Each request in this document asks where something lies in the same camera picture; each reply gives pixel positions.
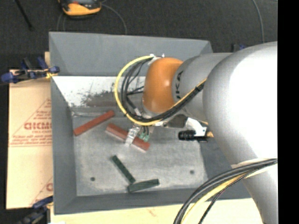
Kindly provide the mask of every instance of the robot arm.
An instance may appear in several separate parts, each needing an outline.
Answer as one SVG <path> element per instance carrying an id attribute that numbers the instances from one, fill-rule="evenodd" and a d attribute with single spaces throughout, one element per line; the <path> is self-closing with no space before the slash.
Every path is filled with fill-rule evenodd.
<path id="1" fill-rule="evenodd" d="M 270 42 L 184 62 L 157 59 L 145 78 L 143 116 L 148 120 L 161 117 L 197 89 L 179 111 L 187 117 L 185 124 L 193 134 L 205 136 L 207 129 L 211 131 L 231 165 L 277 158 L 277 50 L 277 42 Z M 171 118 L 161 119 L 163 125 Z M 278 223 L 277 165 L 244 180 L 244 185 L 263 222 Z"/>

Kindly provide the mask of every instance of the blue clamp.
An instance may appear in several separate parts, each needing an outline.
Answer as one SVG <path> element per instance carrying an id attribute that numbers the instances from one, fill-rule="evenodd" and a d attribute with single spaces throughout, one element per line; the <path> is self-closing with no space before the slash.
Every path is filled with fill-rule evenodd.
<path id="1" fill-rule="evenodd" d="M 1 81 L 4 83 L 18 83 L 20 81 L 38 79 L 46 77 L 48 74 L 57 74 L 60 72 L 58 66 L 49 68 L 41 56 L 37 58 L 37 61 L 39 67 L 34 67 L 27 58 L 24 58 L 21 62 L 21 69 L 17 70 L 15 73 L 8 72 L 1 75 Z"/>
<path id="2" fill-rule="evenodd" d="M 39 209 L 53 202 L 53 196 L 46 197 L 32 205 L 33 209 Z"/>
<path id="3" fill-rule="evenodd" d="M 53 202 L 53 196 L 46 197 L 35 204 L 33 204 L 32 208 L 35 210 L 31 212 L 29 215 L 25 216 L 22 220 L 18 221 L 15 224 L 36 224 L 40 220 L 42 220 L 45 216 L 45 213 L 49 211 L 46 207 L 47 204 Z"/>

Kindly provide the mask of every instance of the green block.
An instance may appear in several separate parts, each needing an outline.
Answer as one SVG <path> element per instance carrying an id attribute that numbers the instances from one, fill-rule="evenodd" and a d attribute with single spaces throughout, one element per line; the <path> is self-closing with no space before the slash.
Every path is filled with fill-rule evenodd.
<path id="1" fill-rule="evenodd" d="M 116 155 L 112 157 L 112 160 L 116 164 L 116 166 L 120 169 L 120 171 L 125 175 L 125 177 L 128 179 L 130 183 L 134 183 L 136 181 L 136 179 L 130 174 L 130 172 L 122 164 L 122 162 L 119 160 L 119 158 Z"/>
<path id="2" fill-rule="evenodd" d="M 128 192 L 136 192 L 143 189 L 152 188 L 160 184 L 158 179 L 151 179 L 144 182 L 137 182 L 128 186 Z"/>

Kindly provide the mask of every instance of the red block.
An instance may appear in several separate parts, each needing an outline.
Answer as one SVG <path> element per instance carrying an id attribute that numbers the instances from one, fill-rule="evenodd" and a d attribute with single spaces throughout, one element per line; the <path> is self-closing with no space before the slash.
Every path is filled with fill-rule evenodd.
<path id="1" fill-rule="evenodd" d="M 114 124 L 109 124 L 106 128 L 106 131 L 116 135 L 117 137 L 126 140 L 128 132 L 123 130 L 122 128 L 119 128 L 118 126 L 114 125 Z M 148 142 L 144 142 L 142 139 L 136 137 L 133 140 L 133 144 L 136 145 L 137 147 L 143 149 L 144 151 L 148 150 L 150 147 L 150 143 Z"/>
<path id="2" fill-rule="evenodd" d="M 99 125 L 100 123 L 103 123 L 104 121 L 106 121 L 107 119 L 110 119 L 114 116 L 114 111 L 113 110 L 109 110 L 108 112 L 102 114 L 101 116 L 87 122 L 86 124 L 79 126 L 78 128 L 74 129 L 74 135 L 78 136 L 84 132 L 86 132 L 87 130 Z"/>

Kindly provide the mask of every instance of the black floor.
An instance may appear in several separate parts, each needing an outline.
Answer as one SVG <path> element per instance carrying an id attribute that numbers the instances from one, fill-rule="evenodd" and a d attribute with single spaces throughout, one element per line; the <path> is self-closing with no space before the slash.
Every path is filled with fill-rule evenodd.
<path id="1" fill-rule="evenodd" d="M 15 0 L 0 0 L 0 74 L 19 66 L 25 56 L 47 51 L 49 31 L 124 34 L 121 19 L 107 7 L 89 20 L 59 20 L 57 0 L 19 1 L 35 30 L 29 30 Z M 128 35 L 209 40 L 214 52 L 231 52 L 233 44 L 247 47 L 278 40 L 275 0 L 107 0 L 104 5 L 122 16 Z M 4 210 L 7 86 L 0 86 L 0 117 L 0 223 L 13 224 L 30 210 Z"/>

